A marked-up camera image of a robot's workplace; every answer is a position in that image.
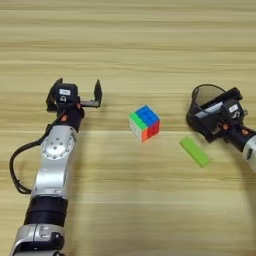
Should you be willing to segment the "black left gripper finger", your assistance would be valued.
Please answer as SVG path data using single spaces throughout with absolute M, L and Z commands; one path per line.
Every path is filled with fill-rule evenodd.
M 96 107 L 100 107 L 101 101 L 102 101 L 102 89 L 101 89 L 101 84 L 99 80 L 97 80 L 95 84 L 94 96 L 95 96 L 95 101 L 97 103 Z
M 63 82 L 63 79 L 58 79 L 53 86 L 51 87 L 47 99 L 46 99 L 46 105 L 47 105 L 47 111 L 48 112 L 56 112 L 57 111 L 57 105 L 56 105 L 56 87 Z

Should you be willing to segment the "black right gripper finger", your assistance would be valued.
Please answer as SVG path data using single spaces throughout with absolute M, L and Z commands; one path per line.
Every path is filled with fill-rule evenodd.
M 209 143 L 215 141 L 221 135 L 221 131 L 219 129 L 215 129 L 214 131 L 210 131 L 207 129 L 198 129 L 197 132 L 203 135 L 206 141 Z

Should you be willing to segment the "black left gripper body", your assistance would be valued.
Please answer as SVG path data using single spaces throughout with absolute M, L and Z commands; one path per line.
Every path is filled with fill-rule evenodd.
M 80 101 L 74 104 L 60 104 L 57 107 L 57 124 L 66 125 L 79 131 L 81 122 L 85 117 L 84 109 L 98 108 L 100 106 L 99 101 Z

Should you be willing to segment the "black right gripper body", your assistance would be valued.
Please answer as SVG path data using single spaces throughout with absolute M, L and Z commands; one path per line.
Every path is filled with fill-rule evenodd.
M 215 118 L 216 127 L 219 131 L 214 139 L 223 138 L 225 142 L 231 143 L 238 150 L 243 150 L 245 144 L 256 135 L 256 131 L 246 127 L 242 118 Z

